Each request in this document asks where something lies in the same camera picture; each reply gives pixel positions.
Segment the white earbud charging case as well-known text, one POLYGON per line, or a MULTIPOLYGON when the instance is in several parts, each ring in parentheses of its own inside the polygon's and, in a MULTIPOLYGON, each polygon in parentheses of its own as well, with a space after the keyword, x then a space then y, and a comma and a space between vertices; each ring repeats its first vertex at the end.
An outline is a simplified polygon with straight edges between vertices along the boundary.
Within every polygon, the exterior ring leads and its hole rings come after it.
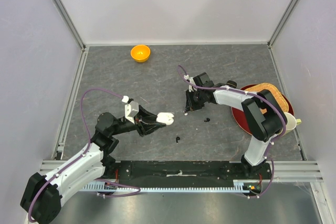
POLYGON ((166 125, 171 125, 174 122, 174 114, 168 112, 160 112, 157 114, 156 121, 166 125))

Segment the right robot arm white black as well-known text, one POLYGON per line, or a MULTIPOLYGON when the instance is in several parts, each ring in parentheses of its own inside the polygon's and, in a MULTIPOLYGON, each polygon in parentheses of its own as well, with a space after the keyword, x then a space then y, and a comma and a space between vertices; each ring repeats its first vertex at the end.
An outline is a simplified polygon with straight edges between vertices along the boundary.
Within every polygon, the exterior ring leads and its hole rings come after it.
POLYGON ((251 140, 241 157, 240 172, 245 178, 254 178, 267 159, 271 141, 286 131, 287 118, 271 91, 237 89, 232 81, 214 84, 205 72, 195 77, 180 76, 188 84, 185 113, 199 110, 205 103, 226 105, 244 113, 251 140))

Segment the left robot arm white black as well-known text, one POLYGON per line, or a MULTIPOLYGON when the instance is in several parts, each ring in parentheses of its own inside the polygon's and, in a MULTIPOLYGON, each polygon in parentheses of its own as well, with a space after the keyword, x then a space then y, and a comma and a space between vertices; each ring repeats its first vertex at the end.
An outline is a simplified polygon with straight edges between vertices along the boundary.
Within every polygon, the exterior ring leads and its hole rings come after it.
POLYGON ((125 115, 117 118, 109 112, 99 115, 94 135, 76 155, 51 172, 30 176, 20 206, 31 223, 51 223, 62 206, 91 181, 111 178, 116 160, 110 155, 118 144, 116 135, 136 131, 146 136, 171 125, 172 113, 153 114, 136 102, 125 105, 125 115))

